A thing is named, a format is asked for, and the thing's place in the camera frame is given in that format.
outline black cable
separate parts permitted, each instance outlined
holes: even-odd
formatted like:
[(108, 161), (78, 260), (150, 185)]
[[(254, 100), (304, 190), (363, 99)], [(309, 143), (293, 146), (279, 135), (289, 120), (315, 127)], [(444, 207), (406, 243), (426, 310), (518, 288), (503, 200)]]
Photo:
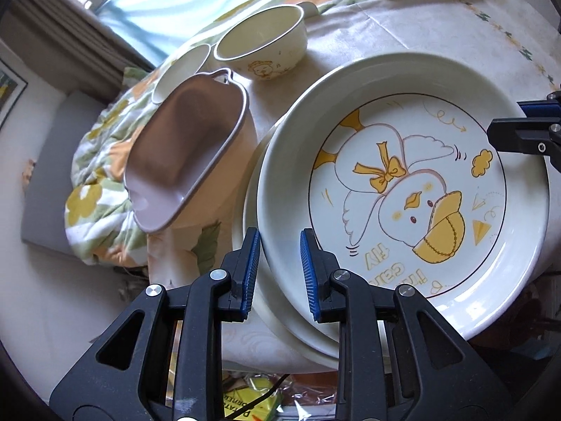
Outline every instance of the black cable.
[(279, 389), (279, 386), (282, 385), (282, 382), (284, 380), (286, 380), (289, 375), (290, 375), (289, 373), (285, 373), (282, 377), (279, 378), (279, 380), (273, 386), (271, 386), (271, 389), (269, 391), (267, 391), (262, 396), (259, 396), (257, 399), (252, 400), (251, 402), (247, 403), (242, 408), (239, 408), (236, 411), (230, 413), (226, 417), (226, 419), (236, 419), (238, 416), (243, 415), (246, 411), (251, 410), (258, 403), (261, 403), (265, 399), (268, 399), (269, 397), (271, 397), (274, 394), (274, 392), (277, 391), (277, 389)]

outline bedding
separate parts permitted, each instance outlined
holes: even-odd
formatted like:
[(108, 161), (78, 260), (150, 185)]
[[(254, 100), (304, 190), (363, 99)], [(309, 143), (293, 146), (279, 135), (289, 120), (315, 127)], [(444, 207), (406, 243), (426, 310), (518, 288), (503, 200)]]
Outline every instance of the bedding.
[[(147, 264), (147, 236), (135, 223), (123, 174), (136, 137), (158, 108), (151, 101), (158, 78), (187, 50), (217, 42), (226, 30), (253, 12), (301, 1), (312, 1), (324, 13), (333, 7), (365, 0), (249, 0), (220, 16), (150, 74), (132, 68), (125, 70), (123, 85), (127, 90), (101, 112), (93, 128), (82, 138), (72, 161), (74, 190), (66, 201), (65, 226), (69, 244), (80, 259), (87, 264), (123, 267)], [(212, 266), (209, 263), (214, 263), (217, 248), (216, 233), (211, 233), (208, 239), (209, 226), (215, 224), (201, 223), (201, 239), (191, 251), (197, 257), (200, 272)]]

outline stacked plate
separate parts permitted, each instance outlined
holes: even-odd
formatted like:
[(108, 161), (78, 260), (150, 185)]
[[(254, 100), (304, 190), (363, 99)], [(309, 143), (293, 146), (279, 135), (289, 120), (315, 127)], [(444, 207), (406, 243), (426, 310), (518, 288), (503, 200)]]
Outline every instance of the stacked plate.
[(248, 226), (263, 239), (254, 310), (337, 367), (338, 325), (318, 325), (308, 307), (298, 239), (311, 227), (341, 267), (415, 286), (465, 339), (485, 329), (527, 282), (548, 221), (542, 158), (487, 141), (493, 118), (517, 116), (485, 77), (434, 55), (381, 55), (323, 77), (262, 141), (238, 198), (234, 246)]

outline cartoon print on bowl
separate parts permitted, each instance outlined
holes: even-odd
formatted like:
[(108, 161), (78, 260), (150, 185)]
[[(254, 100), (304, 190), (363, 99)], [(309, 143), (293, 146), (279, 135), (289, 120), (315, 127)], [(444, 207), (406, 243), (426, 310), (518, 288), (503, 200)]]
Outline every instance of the cartoon print on bowl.
[(274, 64), (271, 60), (255, 60), (248, 65), (248, 71), (262, 79), (272, 79), (284, 74), (290, 68), (282, 69), (281, 64)]
[(477, 270), (505, 204), (502, 164), (483, 128), (426, 95), (355, 109), (329, 134), (310, 175), (310, 218), (322, 248), (375, 285), (418, 285), (427, 297)]

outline gray cushion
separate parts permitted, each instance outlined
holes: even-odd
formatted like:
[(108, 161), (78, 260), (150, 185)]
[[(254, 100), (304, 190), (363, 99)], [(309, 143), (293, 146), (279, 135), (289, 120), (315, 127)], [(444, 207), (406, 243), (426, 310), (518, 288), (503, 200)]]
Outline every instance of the gray cushion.
[(25, 193), (21, 239), (74, 256), (65, 232), (65, 203), (72, 192), (72, 157), (83, 135), (105, 108), (82, 92), (72, 92), (57, 110)]

